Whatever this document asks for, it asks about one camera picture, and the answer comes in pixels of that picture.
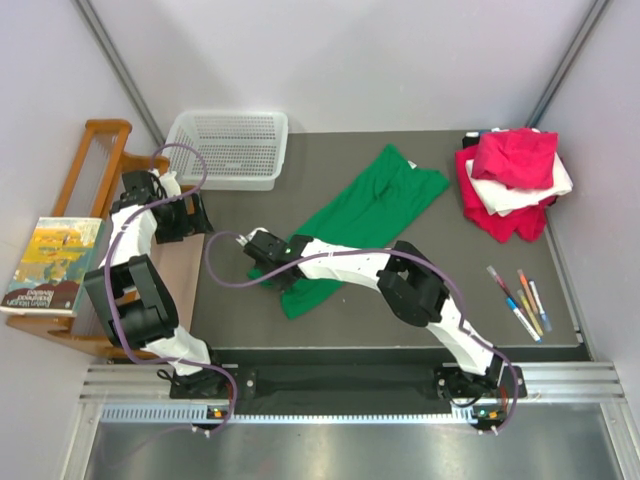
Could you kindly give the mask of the green t shirt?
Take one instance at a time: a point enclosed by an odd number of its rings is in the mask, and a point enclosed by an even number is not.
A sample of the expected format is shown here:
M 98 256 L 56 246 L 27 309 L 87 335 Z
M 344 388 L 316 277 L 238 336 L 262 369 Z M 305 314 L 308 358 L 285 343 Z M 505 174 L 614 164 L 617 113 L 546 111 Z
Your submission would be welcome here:
M 443 173 L 413 165 L 389 144 L 348 187 L 292 233 L 352 248 L 385 247 L 449 185 Z

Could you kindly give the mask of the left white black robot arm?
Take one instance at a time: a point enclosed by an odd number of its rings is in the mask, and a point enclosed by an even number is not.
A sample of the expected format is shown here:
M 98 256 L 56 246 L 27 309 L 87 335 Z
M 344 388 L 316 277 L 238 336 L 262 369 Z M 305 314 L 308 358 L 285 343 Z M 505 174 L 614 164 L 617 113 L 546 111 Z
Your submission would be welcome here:
M 113 345 L 121 345 L 123 333 L 131 349 L 170 360 L 174 372 L 160 369 L 157 376 L 171 384 L 172 398 L 212 398 L 226 389 L 227 374 L 212 363 L 207 343 L 179 324 L 176 304 L 152 262 L 151 246 L 211 233 L 213 227 L 198 194 L 131 217 L 145 205 L 182 193 L 174 171 L 131 171 L 123 175 L 123 183 L 124 192 L 110 210 L 107 254 L 85 274 L 85 290 Z

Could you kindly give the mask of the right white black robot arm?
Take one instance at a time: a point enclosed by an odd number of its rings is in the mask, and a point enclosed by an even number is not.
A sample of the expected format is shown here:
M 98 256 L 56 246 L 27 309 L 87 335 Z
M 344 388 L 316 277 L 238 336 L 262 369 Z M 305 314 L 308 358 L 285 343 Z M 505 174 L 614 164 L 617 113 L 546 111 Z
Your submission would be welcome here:
M 239 243 L 255 267 L 283 291 L 305 279 L 338 281 L 381 294 L 397 319 L 427 329 L 453 355 L 455 396 L 487 396 L 502 385 L 504 361 L 467 320 L 443 274 L 411 243 L 356 249 L 306 235 L 285 241 L 262 228 Z

